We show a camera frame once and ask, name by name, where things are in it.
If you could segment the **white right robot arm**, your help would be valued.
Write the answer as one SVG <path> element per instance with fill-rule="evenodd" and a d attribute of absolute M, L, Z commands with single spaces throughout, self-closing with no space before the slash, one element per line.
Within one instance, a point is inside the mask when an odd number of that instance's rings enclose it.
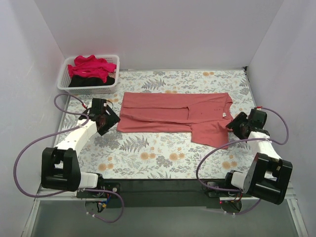
<path fill-rule="evenodd" d="M 279 205 L 285 198 L 293 166 L 274 150 L 274 141 L 264 129 L 267 117 L 262 107 L 256 107 L 249 115 L 241 112 L 226 126 L 248 144 L 254 159 L 248 171 L 228 172 L 225 182 L 245 194 Z"/>

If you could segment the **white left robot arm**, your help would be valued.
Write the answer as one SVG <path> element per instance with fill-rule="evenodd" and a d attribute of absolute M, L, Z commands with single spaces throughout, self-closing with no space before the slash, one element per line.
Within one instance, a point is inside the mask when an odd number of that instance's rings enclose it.
<path fill-rule="evenodd" d="M 45 148 L 41 161 L 41 185 L 47 189 L 77 191 L 95 189 L 101 179 L 97 173 L 81 172 L 78 155 L 95 134 L 104 135 L 120 118 L 108 105 L 108 100 L 93 98 L 89 107 L 71 131 L 54 148 Z"/>

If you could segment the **salmon pink t-shirt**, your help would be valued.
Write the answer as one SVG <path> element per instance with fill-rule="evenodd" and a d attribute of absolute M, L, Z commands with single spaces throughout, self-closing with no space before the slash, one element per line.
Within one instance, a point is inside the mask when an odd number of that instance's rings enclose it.
<path fill-rule="evenodd" d="M 191 141 L 228 147 L 227 125 L 233 120 L 228 93 L 168 94 L 126 92 L 117 130 L 123 133 L 191 133 Z"/>

